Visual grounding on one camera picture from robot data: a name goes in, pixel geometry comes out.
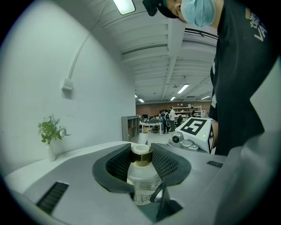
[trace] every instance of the bottle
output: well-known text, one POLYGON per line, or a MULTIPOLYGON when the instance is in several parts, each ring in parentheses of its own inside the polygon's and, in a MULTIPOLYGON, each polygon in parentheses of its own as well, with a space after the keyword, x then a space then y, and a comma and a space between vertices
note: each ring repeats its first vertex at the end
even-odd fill
POLYGON ((127 183, 135 188, 134 203, 149 204, 151 195, 162 182, 151 163, 152 149, 148 145, 134 145, 131 156, 127 183))

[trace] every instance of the desk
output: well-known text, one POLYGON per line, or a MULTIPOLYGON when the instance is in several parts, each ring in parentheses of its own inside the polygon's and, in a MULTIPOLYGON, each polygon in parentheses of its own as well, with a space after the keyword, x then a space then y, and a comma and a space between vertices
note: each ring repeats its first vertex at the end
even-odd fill
POLYGON ((43 159, 20 168, 7 175, 4 180, 10 189, 23 194, 33 183, 68 159, 126 143, 130 143, 132 147, 135 145, 135 143, 131 142, 109 142, 66 152, 59 155, 54 162, 43 159))
POLYGON ((140 123, 140 125, 142 126, 142 132, 144 133, 144 127, 147 126, 159 126, 159 132, 160 132, 160 135, 162 133, 162 130, 161 130, 161 125, 162 123, 140 123))

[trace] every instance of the ceiling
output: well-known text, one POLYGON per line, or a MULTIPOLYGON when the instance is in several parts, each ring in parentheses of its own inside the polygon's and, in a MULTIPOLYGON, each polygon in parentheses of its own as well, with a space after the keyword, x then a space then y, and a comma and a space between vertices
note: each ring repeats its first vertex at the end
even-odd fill
POLYGON ((215 29, 184 24, 159 12, 150 17, 142 0, 133 0, 136 10, 126 15, 119 13, 113 0, 83 1, 115 40, 134 72, 136 95, 145 103, 166 102, 173 96, 175 102, 197 101, 212 93, 215 29), (178 94, 184 84, 189 86, 178 94))

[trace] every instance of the vent grille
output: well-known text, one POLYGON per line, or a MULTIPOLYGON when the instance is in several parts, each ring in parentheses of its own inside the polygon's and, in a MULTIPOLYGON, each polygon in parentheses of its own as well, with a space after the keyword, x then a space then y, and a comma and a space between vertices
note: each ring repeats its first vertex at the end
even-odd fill
POLYGON ((55 182, 55 184, 47 191, 47 193, 36 204, 44 212, 51 214, 57 203, 68 188, 68 184, 55 182))
POLYGON ((215 161, 209 161, 207 164, 214 166, 214 167, 219 167, 221 168, 223 166, 223 163, 215 162, 215 161))
POLYGON ((105 165, 108 173, 124 182, 127 182, 128 169, 131 164, 130 151, 131 148, 127 148, 108 160, 105 165))
POLYGON ((152 164, 160 178, 163 180, 165 177, 175 172, 178 169, 179 164, 176 160, 166 156, 157 148, 152 149, 152 164))

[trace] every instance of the white cable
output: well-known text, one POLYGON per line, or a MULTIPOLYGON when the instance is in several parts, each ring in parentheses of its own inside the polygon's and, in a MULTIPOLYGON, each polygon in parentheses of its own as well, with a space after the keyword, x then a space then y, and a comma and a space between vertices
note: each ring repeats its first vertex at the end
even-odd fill
POLYGON ((87 36, 87 37, 85 38, 85 40, 82 42, 82 44, 81 44, 80 47, 79 47, 79 50, 77 51, 77 53, 76 53, 76 55, 75 55, 75 57, 74 57, 74 60, 73 60, 72 65, 71 65, 71 67, 70 67, 70 71, 69 71, 69 73, 68 73, 68 79, 69 79, 69 80, 70 80, 71 77, 72 77, 73 69, 74 69, 74 66, 75 66, 75 64, 76 64, 78 55, 80 54, 80 51, 82 50, 82 48, 83 48, 85 42, 88 40, 89 36, 90 36, 91 33, 92 33, 92 30, 94 29, 95 25, 97 24, 98 20, 100 19, 100 16, 101 16, 101 14, 102 14, 102 12, 103 12, 103 10, 104 10, 104 8, 105 8, 105 5, 107 4, 107 1, 108 1, 108 0, 105 1, 105 3, 104 3, 104 5, 103 5, 103 7, 102 7, 102 9, 101 9, 101 11, 100 11, 100 13, 99 13, 99 15, 97 16, 96 22, 94 23, 92 29, 90 29, 88 36, 87 36))

